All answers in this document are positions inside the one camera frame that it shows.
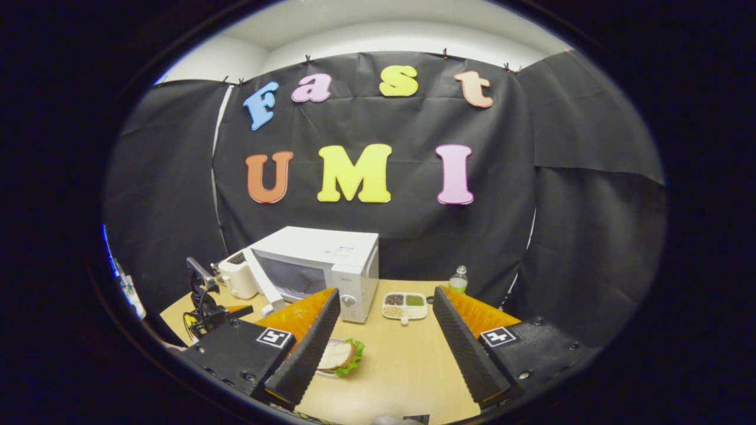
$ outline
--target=water bottle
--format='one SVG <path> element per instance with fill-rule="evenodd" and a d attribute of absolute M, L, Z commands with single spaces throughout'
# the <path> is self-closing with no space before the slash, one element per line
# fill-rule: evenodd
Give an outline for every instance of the water bottle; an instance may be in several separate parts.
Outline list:
<path fill-rule="evenodd" d="M 465 293 L 465 289 L 467 289 L 467 275 L 465 273 L 467 273 L 467 267 L 464 265 L 457 267 L 457 273 L 454 273 L 454 276 L 449 279 L 449 289 L 458 293 Z"/>

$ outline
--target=white compartment tray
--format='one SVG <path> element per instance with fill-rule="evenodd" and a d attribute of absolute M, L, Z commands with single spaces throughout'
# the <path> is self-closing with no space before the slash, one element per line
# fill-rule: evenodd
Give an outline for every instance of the white compartment tray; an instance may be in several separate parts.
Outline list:
<path fill-rule="evenodd" d="M 407 300 L 422 305 L 409 306 Z M 418 320 L 428 315 L 428 303 L 425 296 L 417 292 L 389 292 L 383 297 L 381 306 L 383 317 L 398 319 L 401 324 L 408 324 L 409 320 Z"/>

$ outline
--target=table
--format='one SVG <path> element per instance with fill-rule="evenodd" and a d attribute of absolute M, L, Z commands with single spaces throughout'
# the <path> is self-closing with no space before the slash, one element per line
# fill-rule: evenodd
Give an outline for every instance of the table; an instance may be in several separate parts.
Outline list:
<path fill-rule="evenodd" d="M 345 425 L 369 424 L 381 414 L 398 417 L 430 415 L 430 424 L 449 423 L 480 414 L 441 328 L 428 306 L 428 316 L 399 320 L 381 314 L 383 297 L 388 292 L 417 292 L 433 295 L 445 281 L 390 281 L 378 283 L 373 305 L 364 324 L 339 319 L 331 334 L 335 338 L 354 338 L 365 344 L 360 367 L 344 378 L 315 375 L 296 410 L 304 414 Z M 261 318 L 267 304 L 262 294 L 238 299 L 225 287 L 212 293 L 221 306 L 252 305 L 255 312 L 245 321 Z M 160 316 L 187 345 L 191 344 L 182 315 L 194 309 L 189 294 L 176 301 Z"/>

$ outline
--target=black backdrop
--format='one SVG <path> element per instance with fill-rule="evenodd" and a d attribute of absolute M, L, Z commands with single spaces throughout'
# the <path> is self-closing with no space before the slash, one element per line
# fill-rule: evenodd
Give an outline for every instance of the black backdrop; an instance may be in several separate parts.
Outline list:
<path fill-rule="evenodd" d="M 378 85 L 383 68 L 411 65 L 417 93 L 387 98 Z M 493 106 L 469 104 L 454 74 L 478 71 L 491 82 Z M 331 96 L 295 103 L 290 93 L 313 73 L 333 77 Z M 254 132 L 242 105 L 270 81 L 278 82 L 273 118 Z M 386 166 L 388 203 L 320 202 L 325 146 L 343 146 L 354 163 L 369 144 L 392 147 Z M 444 205 L 443 144 L 472 148 L 467 159 L 467 205 Z M 293 152 L 286 196 L 259 204 L 246 190 L 244 160 Z M 274 164 L 265 164 L 265 187 L 274 184 Z M 380 276 L 388 279 L 448 279 L 468 268 L 468 291 L 494 304 L 514 279 L 528 241 L 534 202 L 532 131 L 525 94 L 515 76 L 475 60 L 423 53 L 345 54 L 313 60 L 259 76 L 232 93 L 218 133 L 213 162 L 218 214 L 229 250 L 235 251 L 286 225 L 369 231 L 380 235 Z"/>
<path fill-rule="evenodd" d="M 108 242 L 164 338 L 159 314 L 189 292 L 186 258 L 206 267 L 225 248 L 212 202 L 210 158 L 226 87 L 173 82 L 150 90 L 122 129 L 104 182 Z"/>
<path fill-rule="evenodd" d="M 394 64 L 417 69 L 417 93 L 380 94 L 380 72 Z M 491 82 L 484 93 L 492 107 L 465 100 L 454 74 L 466 70 Z M 299 80 L 314 73 L 333 77 L 331 96 L 293 102 Z M 270 81 L 280 85 L 274 115 L 253 132 L 243 102 Z M 521 73 L 406 52 L 293 65 L 232 87 L 213 151 L 227 89 L 202 81 L 152 88 L 113 154 L 110 243 L 153 321 L 186 293 L 187 256 L 207 266 L 286 225 L 380 234 L 381 278 L 443 280 L 464 264 L 469 295 L 494 306 L 507 299 L 515 316 L 543 315 L 592 346 L 610 341 L 648 290 L 665 232 L 658 155 L 630 102 L 576 52 Z M 318 151 L 340 145 L 356 162 L 374 143 L 392 147 L 391 201 L 320 202 Z M 436 200 L 442 163 L 435 149 L 443 144 L 472 148 L 470 204 Z M 282 150 L 294 155 L 287 193 L 257 203 L 247 192 L 245 159 L 268 156 L 263 185 L 272 188 L 270 157 Z"/>

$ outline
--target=white wall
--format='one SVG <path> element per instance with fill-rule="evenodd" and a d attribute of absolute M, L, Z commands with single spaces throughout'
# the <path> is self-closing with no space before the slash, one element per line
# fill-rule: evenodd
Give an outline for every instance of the white wall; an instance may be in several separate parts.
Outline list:
<path fill-rule="evenodd" d="M 513 69 L 527 67 L 546 56 L 535 48 L 463 26 L 445 23 L 385 21 L 361 23 L 307 36 L 273 51 L 251 42 L 216 36 L 188 53 L 157 82 L 210 79 L 248 80 L 272 70 L 312 59 L 361 51 L 422 51 L 467 57 Z"/>
<path fill-rule="evenodd" d="M 178 79 L 210 79 L 239 82 L 258 75 L 268 55 L 264 48 L 243 40 L 215 36 L 187 53 L 156 82 Z"/>
<path fill-rule="evenodd" d="M 346 26 L 299 39 L 270 52 L 259 74 L 311 59 L 361 51 L 422 51 L 467 57 L 502 67 L 527 67 L 548 54 L 509 39 L 444 23 L 387 21 Z"/>

